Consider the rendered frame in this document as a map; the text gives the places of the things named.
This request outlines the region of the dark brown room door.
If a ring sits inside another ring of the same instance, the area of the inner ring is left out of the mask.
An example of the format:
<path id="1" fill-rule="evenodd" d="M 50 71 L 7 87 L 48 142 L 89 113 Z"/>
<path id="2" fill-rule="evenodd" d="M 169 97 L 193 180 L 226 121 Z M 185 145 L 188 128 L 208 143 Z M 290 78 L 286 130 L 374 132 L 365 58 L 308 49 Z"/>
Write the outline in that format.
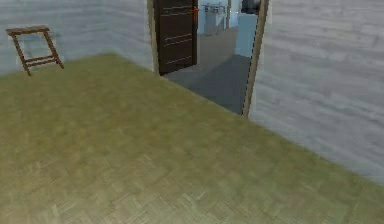
<path id="1" fill-rule="evenodd" d="M 154 0 L 159 73 L 197 64 L 198 0 Z"/>

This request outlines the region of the pale grey cabinet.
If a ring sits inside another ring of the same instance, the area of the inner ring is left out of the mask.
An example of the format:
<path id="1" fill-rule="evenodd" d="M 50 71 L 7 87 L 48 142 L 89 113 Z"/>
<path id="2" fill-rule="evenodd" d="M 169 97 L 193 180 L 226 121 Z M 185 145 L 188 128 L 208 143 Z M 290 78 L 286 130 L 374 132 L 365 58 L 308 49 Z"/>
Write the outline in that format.
<path id="1" fill-rule="evenodd" d="M 218 35 L 225 28 L 226 6 L 221 2 L 204 5 L 205 23 L 204 34 L 206 36 Z"/>

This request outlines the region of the brown wooden folding table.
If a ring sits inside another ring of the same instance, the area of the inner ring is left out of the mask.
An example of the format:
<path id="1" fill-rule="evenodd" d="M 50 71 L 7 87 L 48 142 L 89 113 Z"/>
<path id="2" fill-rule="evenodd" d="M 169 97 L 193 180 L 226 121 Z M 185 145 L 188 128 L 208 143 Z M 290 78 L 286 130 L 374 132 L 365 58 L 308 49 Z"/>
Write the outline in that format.
<path id="1" fill-rule="evenodd" d="M 52 41 L 52 38 L 51 38 L 49 32 L 50 32 L 50 28 L 46 25 L 37 25 L 37 26 L 29 26 L 29 27 L 22 27 L 22 28 L 7 28 L 6 29 L 6 33 L 9 37 L 12 38 L 15 49 L 18 53 L 19 58 L 20 58 L 22 67 L 28 76 L 31 76 L 30 67 L 35 67 L 38 65 L 56 63 L 61 68 L 64 68 L 64 65 L 63 65 L 63 63 L 59 57 L 59 54 L 56 50 L 56 47 L 53 44 L 53 41 Z M 45 41 L 48 45 L 48 48 L 51 51 L 51 54 L 47 55 L 47 56 L 40 56 L 40 57 L 36 57 L 36 58 L 26 59 L 24 56 L 24 53 L 20 47 L 18 37 L 21 35 L 30 35 L 30 34 L 38 34 L 38 33 L 40 33 L 45 38 Z"/>

